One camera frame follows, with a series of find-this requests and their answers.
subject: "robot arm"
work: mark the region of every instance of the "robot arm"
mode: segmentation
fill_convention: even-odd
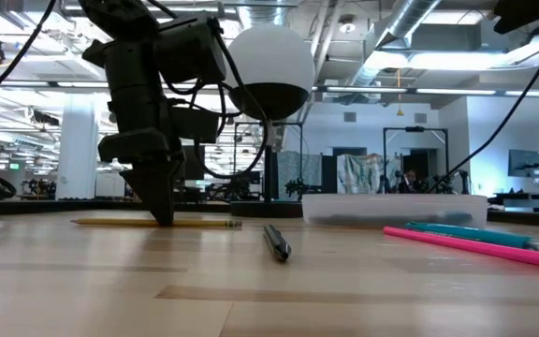
[[[102,161],[118,159],[132,169],[121,175],[162,225],[173,220],[173,181],[184,161],[180,138],[215,142],[218,114],[178,108],[164,96],[166,84],[196,80],[194,90],[226,77],[213,16],[200,13],[158,24],[139,0],[80,0],[88,18],[113,37],[83,54],[105,68],[119,133],[104,137]]]

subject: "person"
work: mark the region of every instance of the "person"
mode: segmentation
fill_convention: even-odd
[[[415,188],[416,175],[413,169],[409,169],[404,173],[404,177],[399,183],[399,193],[417,193]]]

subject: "pencil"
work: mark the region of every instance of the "pencil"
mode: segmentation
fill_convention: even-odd
[[[384,233],[387,235],[398,236],[405,239],[440,244],[446,247],[457,248],[489,256],[502,257],[518,262],[529,263],[532,265],[539,266],[538,251],[501,246],[493,243],[457,239],[394,227],[384,227]]]
[[[159,227],[155,220],[123,219],[123,218],[85,218],[72,220],[83,226],[129,226],[129,227]],[[172,227],[241,227],[241,220],[193,220],[175,219]]]

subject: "yellow pencil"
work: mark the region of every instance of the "yellow pencil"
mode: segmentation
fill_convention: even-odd
[[[155,220],[149,219],[123,219],[123,218],[87,218],[72,221],[84,226],[134,226],[134,227],[159,227]],[[241,220],[193,220],[176,219],[172,227],[241,227]]]

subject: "wooden tabletop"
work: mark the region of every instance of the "wooden tabletop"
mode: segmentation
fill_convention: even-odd
[[[70,223],[146,216],[0,216],[0,336],[539,336],[531,265],[302,219],[244,219],[242,229]],[[287,264],[263,241],[267,223],[292,246]],[[489,228],[539,239],[539,227]]]

